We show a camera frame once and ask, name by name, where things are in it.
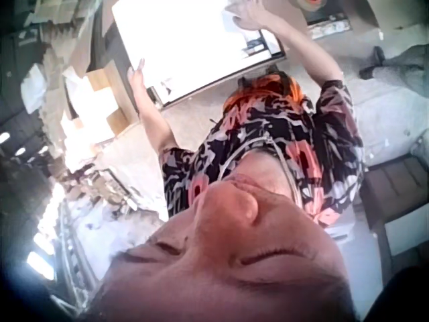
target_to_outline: floral blouse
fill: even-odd
[[[253,80],[227,100],[223,118],[197,151],[171,148],[160,155],[169,216],[187,209],[248,151],[262,149],[277,158],[282,153],[314,222],[334,223],[363,180],[363,143],[352,108],[339,80],[322,86],[315,107],[282,72]]]

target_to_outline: fingers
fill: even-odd
[[[134,69],[133,69],[133,67],[132,67],[132,66],[130,66],[130,67],[128,68],[128,71],[127,71],[128,79],[130,79],[130,78],[133,76],[133,74],[134,74]]]
[[[225,10],[228,12],[231,12],[235,15],[242,15],[243,14],[243,4],[242,3],[232,3],[230,5],[227,5],[225,7]]]
[[[137,69],[142,70],[144,66],[145,66],[145,58],[142,58],[140,60],[139,67]]]
[[[258,25],[257,23],[255,23],[253,21],[242,20],[240,17],[233,17],[233,21],[238,28],[241,28],[244,30],[253,31],[253,30],[261,29],[261,26]]]

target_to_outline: woman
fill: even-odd
[[[386,59],[381,47],[374,48],[374,65],[359,72],[361,79],[372,78],[398,87],[407,87],[429,99],[429,44],[415,45],[399,56]]]
[[[227,9],[241,28],[268,29],[297,51],[321,98],[313,107],[284,74],[257,79],[191,152],[149,99],[141,68],[131,71],[171,219],[113,260],[89,321],[354,321],[343,259],[323,230],[363,173],[343,74],[261,1]]]

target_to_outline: black object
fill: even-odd
[[[364,322],[427,320],[428,289],[428,267],[402,270],[378,296]]]
[[[378,66],[383,66],[386,57],[384,56],[384,51],[380,46],[374,47],[374,56],[375,61]]]
[[[374,78],[373,72],[374,72],[375,66],[367,67],[359,71],[359,77],[365,81],[368,79]]]

